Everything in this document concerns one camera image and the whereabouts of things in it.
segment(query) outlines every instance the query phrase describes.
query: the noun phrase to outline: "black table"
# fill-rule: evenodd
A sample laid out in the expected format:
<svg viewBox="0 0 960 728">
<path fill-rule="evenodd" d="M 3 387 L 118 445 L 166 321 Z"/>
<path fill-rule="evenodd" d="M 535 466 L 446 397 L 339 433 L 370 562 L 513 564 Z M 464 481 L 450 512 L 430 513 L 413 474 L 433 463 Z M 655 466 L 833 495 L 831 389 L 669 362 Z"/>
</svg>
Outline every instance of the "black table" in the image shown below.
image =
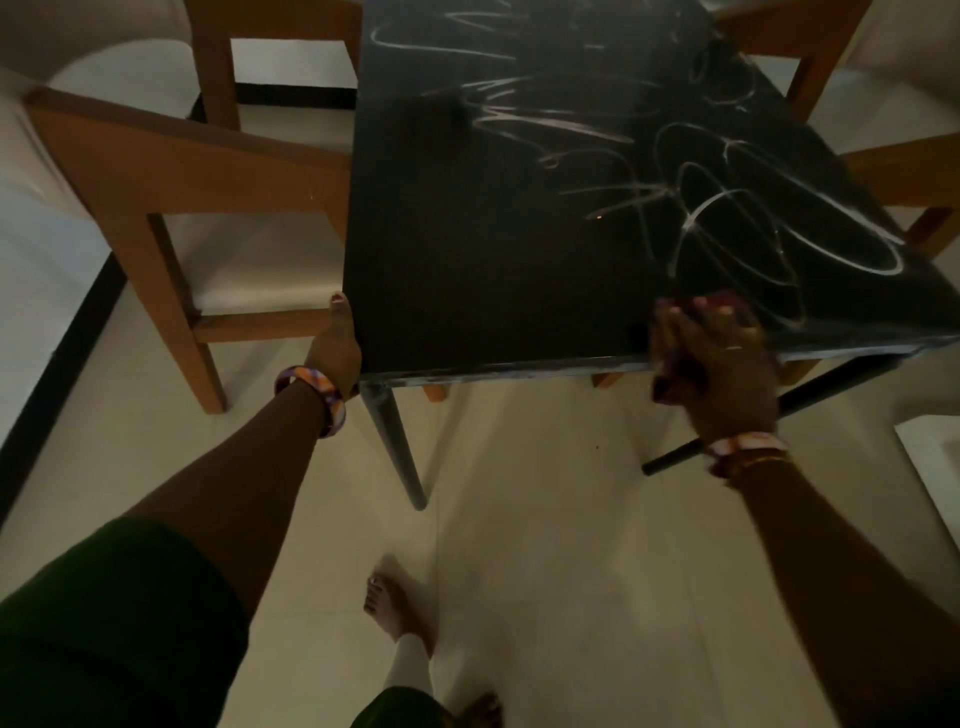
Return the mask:
<svg viewBox="0 0 960 728">
<path fill-rule="evenodd" d="M 368 0 L 345 288 L 361 390 L 649 368 L 656 298 L 734 290 L 786 358 L 960 338 L 960 296 L 694 0 Z M 655 472 L 699 443 L 648 463 Z"/>
</svg>

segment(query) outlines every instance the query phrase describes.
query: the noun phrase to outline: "tile floor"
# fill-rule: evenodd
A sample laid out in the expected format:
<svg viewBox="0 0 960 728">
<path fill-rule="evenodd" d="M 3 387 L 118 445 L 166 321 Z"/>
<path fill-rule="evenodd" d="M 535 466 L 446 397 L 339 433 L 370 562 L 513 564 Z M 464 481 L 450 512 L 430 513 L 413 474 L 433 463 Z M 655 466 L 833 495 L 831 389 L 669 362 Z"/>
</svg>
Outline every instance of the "tile floor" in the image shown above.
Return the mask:
<svg viewBox="0 0 960 728">
<path fill-rule="evenodd" d="M 960 246 L 942 264 L 960 274 Z M 953 276 L 960 280 L 960 275 Z M 233 404 L 207 417 L 126 292 L 0 531 L 0 595 L 227 437 L 305 340 L 221 345 Z M 960 348 L 784 423 L 811 478 L 960 615 L 960 558 L 892 425 L 960 411 Z M 401 390 L 429 507 L 407 504 L 362 406 L 317 446 L 223 725 L 348 726 L 392 656 L 361 612 L 381 559 L 439 621 L 438 695 L 500 691 L 512 726 L 834 724 L 736 495 L 688 463 L 647 376 Z"/>
</svg>

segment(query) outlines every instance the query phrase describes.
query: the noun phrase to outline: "foot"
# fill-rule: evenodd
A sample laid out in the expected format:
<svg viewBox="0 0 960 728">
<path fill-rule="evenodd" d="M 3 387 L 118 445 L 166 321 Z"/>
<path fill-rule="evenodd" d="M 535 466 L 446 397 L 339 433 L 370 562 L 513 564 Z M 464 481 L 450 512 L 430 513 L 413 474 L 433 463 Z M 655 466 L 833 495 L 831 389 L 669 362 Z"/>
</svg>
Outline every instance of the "foot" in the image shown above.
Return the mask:
<svg viewBox="0 0 960 728">
<path fill-rule="evenodd" d="M 477 698 L 460 719 L 457 728 L 503 728 L 503 706 L 492 692 Z"/>
<path fill-rule="evenodd" d="M 367 600 L 363 611 L 390 635 L 394 642 L 403 635 L 417 635 L 423 640 L 426 653 L 433 657 L 433 630 L 410 605 L 410 599 L 389 576 L 375 571 L 367 579 Z"/>
</svg>

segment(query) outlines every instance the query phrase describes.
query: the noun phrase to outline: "white wall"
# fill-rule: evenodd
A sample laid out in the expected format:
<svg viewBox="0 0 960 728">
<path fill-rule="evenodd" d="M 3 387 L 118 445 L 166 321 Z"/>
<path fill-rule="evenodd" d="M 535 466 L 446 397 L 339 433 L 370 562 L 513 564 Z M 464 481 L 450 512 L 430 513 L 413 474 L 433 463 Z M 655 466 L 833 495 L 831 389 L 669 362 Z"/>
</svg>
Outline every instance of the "white wall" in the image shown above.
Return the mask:
<svg viewBox="0 0 960 728">
<path fill-rule="evenodd" d="M 0 442 L 107 254 L 92 221 L 0 183 Z"/>
</svg>

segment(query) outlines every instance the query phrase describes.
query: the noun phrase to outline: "person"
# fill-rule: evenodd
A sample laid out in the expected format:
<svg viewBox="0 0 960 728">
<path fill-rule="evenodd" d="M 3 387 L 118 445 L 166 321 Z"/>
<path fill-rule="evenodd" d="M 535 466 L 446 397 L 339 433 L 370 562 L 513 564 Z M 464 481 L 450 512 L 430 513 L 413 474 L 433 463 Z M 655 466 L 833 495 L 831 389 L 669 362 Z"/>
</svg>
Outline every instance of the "person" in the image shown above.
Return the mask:
<svg viewBox="0 0 960 728">
<path fill-rule="evenodd" d="M 960 627 L 836 513 L 776 440 L 777 372 L 756 319 L 696 304 L 696 320 L 677 307 L 658 311 L 651 351 L 701 439 L 744 446 L 714 471 L 743 498 L 839 720 L 960 724 Z M 0 724 L 217 723 L 316 440 L 336 429 L 337 398 L 359 377 L 349 304 L 336 294 L 330 309 L 305 373 L 286 377 L 224 443 L 0 604 Z M 677 352 L 705 379 L 678 375 L 669 364 Z M 396 657 L 354 726 L 493 728 L 509 719 L 493 694 L 457 718 L 433 698 L 433 631 L 386 574 L 369 578 L 364 609 Z"/>
</svg>

